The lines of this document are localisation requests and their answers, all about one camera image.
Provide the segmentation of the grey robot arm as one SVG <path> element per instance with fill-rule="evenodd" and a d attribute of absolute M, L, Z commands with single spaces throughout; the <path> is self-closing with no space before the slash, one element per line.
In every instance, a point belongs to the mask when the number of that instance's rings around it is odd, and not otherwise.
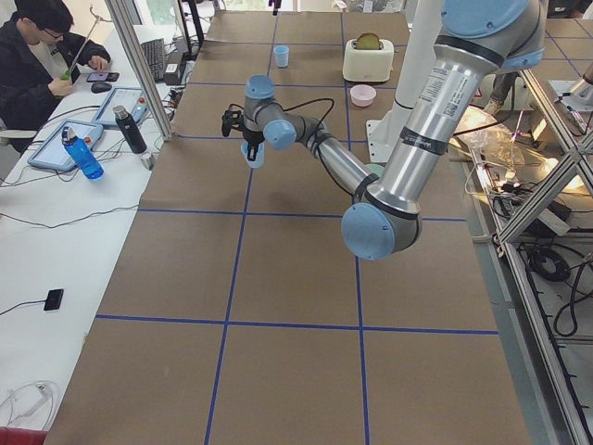
<path fill-rule="evenodd" d="M 357 257 L 381 260 L 412 246 L 422 231 L 419 197 L 473 96 L 489 74 L 525 70 L 543 55 L 544 1 L 422 1 L 407 52 L 421 59 L 414 106 L 381 173 L 347 151 L 321 120 L 292 114 L 271 79 L 250 77 L 241 109 L 227 109 L 221 131 L 238 131 L 252 166 L 265 145 L 301 144 L 353 197 L 341 234 Z"/>

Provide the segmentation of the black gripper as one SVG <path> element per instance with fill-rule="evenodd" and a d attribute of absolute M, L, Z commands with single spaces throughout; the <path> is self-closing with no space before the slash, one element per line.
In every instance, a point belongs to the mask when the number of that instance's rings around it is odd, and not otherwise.
<path fill-rule="evenodd" d="M 257 144 L 264 143 L 265 138 L 261 130 L 251 130 L 246 125 L 242 109 L 241 106 L 230 105 L 224 111 L 221 116 L 221 134 L 223 137 L 228 137 L 231 130 L 241 132 L 244 140 L 249 142 L 246 143 L 246 159 L 248 161 L 256 161 L 258 155 Z"/>

